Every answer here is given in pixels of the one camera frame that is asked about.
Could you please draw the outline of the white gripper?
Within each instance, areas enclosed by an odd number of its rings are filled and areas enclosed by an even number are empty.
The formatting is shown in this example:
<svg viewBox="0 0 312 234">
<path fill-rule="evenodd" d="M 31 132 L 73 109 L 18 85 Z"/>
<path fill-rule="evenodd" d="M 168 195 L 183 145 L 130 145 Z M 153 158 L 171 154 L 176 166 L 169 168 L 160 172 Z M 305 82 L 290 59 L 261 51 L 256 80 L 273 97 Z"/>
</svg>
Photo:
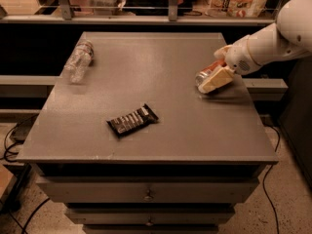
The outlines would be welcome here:
<svg viewBox="0 0 312 234">
<path fill-rule="evenodd" d="M 231 83 L 234 79 L 234 71 L 239 75 L 248 75 L 260 69 L 260 65 L 253 60 L 250 54 L 249 38 L 250 36 L 247 35 L 232 45 L 223 46 L 214 52 L 214 57 L 216 59 L 225 59 L 230 68 L 228 66 L 216 67 L 198 86 L 198 90 L 202 94 L 210 93 Z"/>
</svg>

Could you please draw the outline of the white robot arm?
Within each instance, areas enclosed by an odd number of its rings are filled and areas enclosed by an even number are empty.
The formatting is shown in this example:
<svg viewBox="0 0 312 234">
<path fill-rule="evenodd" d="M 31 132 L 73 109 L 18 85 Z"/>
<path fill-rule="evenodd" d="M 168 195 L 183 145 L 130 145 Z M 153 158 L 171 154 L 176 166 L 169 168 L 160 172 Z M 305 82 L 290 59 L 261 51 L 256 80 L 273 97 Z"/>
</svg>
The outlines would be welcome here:
<svg viewBox="0 0 312 234">
<path fill-rule="evenodd" d="M 210 93 L 234 79 L 274 62 L 300 59 L 312 54 L 312 0 L 290 0 L 276 21 L 252 35 L 214 52 L 216 61 L 195 78 L 198 91 Z"/>
</svg>

